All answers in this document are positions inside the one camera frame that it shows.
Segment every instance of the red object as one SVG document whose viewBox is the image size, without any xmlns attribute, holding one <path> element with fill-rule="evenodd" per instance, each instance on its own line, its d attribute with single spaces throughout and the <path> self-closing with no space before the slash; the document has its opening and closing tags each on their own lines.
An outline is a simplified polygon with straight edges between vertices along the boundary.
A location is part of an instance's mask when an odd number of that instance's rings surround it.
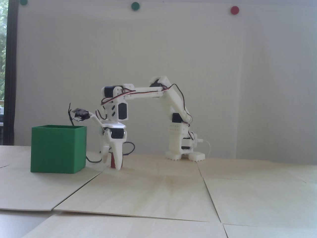
<svg viewBox="0 0 317 238">
<path fill-rule="evenodd" d="M 233 15 L 237 15 L 240 9 L 237 6 L 233 6 L 230 11 Z"/>
<path fill-rule="evenodd" d="M 111 153 L 111 168 L 115 169 L 116 168 L 116 164 L 114 162 L 114 156 L 113 156 L 113 153 Z"/>
</svg>

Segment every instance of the green dot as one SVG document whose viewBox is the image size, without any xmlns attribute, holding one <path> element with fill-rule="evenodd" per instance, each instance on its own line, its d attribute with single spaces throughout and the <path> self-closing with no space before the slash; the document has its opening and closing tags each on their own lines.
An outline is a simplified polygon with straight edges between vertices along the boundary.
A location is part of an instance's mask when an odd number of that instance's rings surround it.
<svg viewBox="0 0 317 238">
<path fill-rule="evenodd" d="M 140 4 L 138 2 L 134 2 L 131 4 L 131 8 L 133 11 L 137 11 L 140 9 Z"/>
<path fill-rule="evenodd" d="M 20 4 L 25 6 L 26 4 L 28 4 L 28 0 L 20 0 Z"/>
</svg>

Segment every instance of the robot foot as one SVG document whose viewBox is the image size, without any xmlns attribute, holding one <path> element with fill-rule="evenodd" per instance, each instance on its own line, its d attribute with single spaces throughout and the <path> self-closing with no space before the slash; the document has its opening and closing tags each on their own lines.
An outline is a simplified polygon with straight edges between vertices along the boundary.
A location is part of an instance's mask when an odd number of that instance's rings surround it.
<svg viewBox="0 0 317 238">
<path fill-rule="evenodd" d="M 174 154 L 173 152 L 166 152 L 165 154 L 166 158 L 170 159 L 170 160 L 180 160 L 180 158 L 182 157 L 181 154 Z"/>
<path fill-rule="evenodd" d="M 201 161 L 205 159 L 205 154 L 200 152 L 192 152 L 189 154 L 188 159 L 191 161 Z"/>
</svg>

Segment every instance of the white cable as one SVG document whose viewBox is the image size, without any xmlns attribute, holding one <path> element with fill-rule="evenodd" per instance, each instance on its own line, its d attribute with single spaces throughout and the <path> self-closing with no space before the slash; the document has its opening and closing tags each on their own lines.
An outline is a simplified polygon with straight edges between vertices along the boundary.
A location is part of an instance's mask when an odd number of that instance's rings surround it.
<svg viewBox="0 0 317 238">
<path fill-rule="evenodd" d="M 207 143 L 208 143 L 208 145 L 209 145 L 209 151 L 208 151 L 208 154 L 207 154 L 207 158 L 208 158 L 208 156 L 209 156 L 209 153 L 210 153 L 210 150 L 211 150 L 211 146 L 210 146 L 210 143 L 208 142 L 208 141 L 206 141 Z"/>
</svg>

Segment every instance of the white wall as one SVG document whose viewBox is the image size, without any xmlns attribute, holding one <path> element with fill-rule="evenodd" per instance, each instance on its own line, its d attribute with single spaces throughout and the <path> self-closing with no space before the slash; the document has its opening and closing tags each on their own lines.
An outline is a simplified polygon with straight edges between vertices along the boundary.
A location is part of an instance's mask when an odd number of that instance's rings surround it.
<svg viewBox="0 0 317 238">
<path fill-rule="evenodd" d="M 167 75 L 211 156 L 233 158 L 241 17 L 222 4 L 144 2 L 139 12 L 130 4 L 32 0 L 20 7 L 15 143 L 30 145 L 33 126 L 69 124 L 69 102 L 94 111 L 103 86 L 148 86 Z M 135 153 L 165 153 L 169 121 L 156 99 L 130 101 L 126 125 Z M 99 150 L 96 131 L 89 122 L 89 150 Z M 206 144 L 199 149 L 208 152 Z"/>
<path fill-rule="evenodd" d="M 317 163 L 317 9 L 246 6 L 237 158 Z"/>
<path fill-rule="evenodd" d="M 20 7 L 17 145 L 30 145 L 33 126 L 69 124 L 69 102 L 94 111 L 103 86 L 167 75 L 211 157 L 317 163 L 316 8 L 241 4 L 232 16 L 231 4 L 104 2 Z M 136 153 L 163 154 L 168 123 L 157 100 L 129 102 Z"/>
</svg>

